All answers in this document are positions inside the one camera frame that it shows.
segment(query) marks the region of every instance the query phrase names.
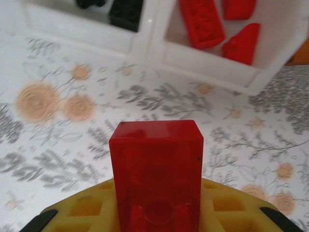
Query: white tablecloth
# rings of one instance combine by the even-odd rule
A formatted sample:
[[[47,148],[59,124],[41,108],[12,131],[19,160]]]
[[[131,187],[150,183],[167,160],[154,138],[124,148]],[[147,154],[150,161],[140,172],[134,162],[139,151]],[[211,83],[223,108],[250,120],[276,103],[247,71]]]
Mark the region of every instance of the white tablecloth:
[[[309,66],[248,97],[0,30],[0,232],[112,178],[122,121],[193,119],[203,177],[275,204],[309,231]]]

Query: red lego brick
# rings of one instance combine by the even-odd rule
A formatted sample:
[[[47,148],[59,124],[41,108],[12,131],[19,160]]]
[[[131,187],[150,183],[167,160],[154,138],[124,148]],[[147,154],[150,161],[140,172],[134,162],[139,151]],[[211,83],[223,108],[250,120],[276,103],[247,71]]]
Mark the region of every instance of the red lego brick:
[[[213,0],[179,0],[179,5],[193,48],[203,50],[224,41],[225,32]]]
[[[122,232],[197,232],[203,136],[194,121],[122,122],[110,149]]]
[[[251,18],[256,0],[222,0],[225,20],[247,20]]]
[[[222,46],[223,57],[252,65],[261,24],[251,23]]]

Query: orange flower print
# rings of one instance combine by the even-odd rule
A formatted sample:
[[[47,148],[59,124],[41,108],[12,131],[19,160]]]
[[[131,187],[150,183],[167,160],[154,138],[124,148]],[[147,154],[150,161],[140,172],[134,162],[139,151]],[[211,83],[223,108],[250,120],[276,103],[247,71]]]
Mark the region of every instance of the orange flower print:
[[[14,209],[23,210],[24,209],[22,206],[22,203],[25,200],[18,200],[16,196],[12,193],[12,191],[8,191],[7,194],[10,197],[10,200],[5,204],[5,207],[8,210],[14,210]]]
[[[75,80],[83,81],[90,77],[91,70],[88,65],[82,64],[76,66],[72,71],[72,77]]]
[[[197,91],[200,94],[208,94],[214,89],[214,86],[208,84],[201,84],[197,87]]]
[[[121,73],[123,74],[123,76],[129,76],[133,73],[133,69],[132,67],[125,67],[121,70]]]
[[[268,199],[265,191],[257,185],[246,185],[245,187],[241,189],[241,191],[248,193],[264,201],[267,201]]]
[[[47,122],[58,110],[59,95],[50,85],[36,83],[23,89],[17,99],[19,114],[33,123]]]
[[[277,175],[280,180],[286,181],[291,179],[294,169],[292,164],[284,163],[281,164],[277,170]]]
[[[65,115],[76,122],[89,119],[95,111],[95,105],[87,95],[75,95],[64,106]]]
[[[295,201],[290,193],[279,193],[275,196],[273,204],[286,216],[295,210]]]
[[[250,126],[252,129],[255,130],[260,130],[265,127],[264,122],[265,120],[261,120],[257,117],[256,120],[250,121],[249,124],[246,124],[246,126]]]
[[[122,66],[118,70],[116,70],[116,73],[121,72],[123,76],[130,76],[133,73],[134,66],[136,66],[136,64]]]
[[[235,106],[231,112],[233,118],[240,118],[242,110],[239,106]]]

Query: floral tablecloth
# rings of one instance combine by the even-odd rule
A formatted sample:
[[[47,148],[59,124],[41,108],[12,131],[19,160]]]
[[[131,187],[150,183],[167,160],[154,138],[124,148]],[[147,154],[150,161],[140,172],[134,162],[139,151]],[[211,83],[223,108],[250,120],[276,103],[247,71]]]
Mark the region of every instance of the floral tablecloth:
[[[194,119],[203,177],[275,204],[309,231],[309,66],[254,97],[0,30],[0,232],[112,178],[120,121]]]

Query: white plastic container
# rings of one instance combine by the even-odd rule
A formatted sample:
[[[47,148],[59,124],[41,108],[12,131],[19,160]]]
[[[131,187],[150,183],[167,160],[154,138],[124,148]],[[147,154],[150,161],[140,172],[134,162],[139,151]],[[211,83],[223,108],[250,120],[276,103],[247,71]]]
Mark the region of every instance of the white plastic container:
[[[192,49],[177,0],[144,0],[138,33],[109,25],[112,0],[80,10],[74,0],[0,0],[0,23],[61,38],[93,52],[186,75],[201,82],[257,94],[306,40],[309,0],[258,0],[245,21],[224,21],[226,40],[249,23],[261,23],[252,66],[221,57],[221,45]],[[215,0],[221,13],[221,0]]]

